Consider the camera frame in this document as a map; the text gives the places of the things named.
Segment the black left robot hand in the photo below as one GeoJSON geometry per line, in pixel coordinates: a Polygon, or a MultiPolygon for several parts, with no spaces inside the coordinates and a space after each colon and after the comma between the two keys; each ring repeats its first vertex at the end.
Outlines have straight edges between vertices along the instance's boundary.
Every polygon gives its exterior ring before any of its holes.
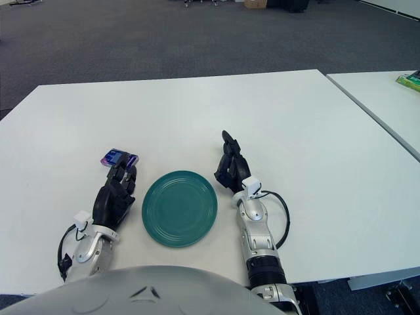
{"type": "Polygon", "coordinates": [[[129,167],[129,154],[122,153],[111,166],[93,206],[93,224],[116,231],[135,201],[137,168],[129,167]]]}

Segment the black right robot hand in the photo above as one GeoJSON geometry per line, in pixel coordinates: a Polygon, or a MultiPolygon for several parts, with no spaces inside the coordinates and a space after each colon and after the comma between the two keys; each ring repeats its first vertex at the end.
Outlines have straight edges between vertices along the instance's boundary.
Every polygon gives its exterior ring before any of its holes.
{"type": "Polygon", "coordinates": [[[227,131],[222,132],[223,155],[214,173],[215,179],[234,194],[243,190],[242,181],[251,176],[246,159],[241,155],[241,148],[236,139],[227,131]]]}

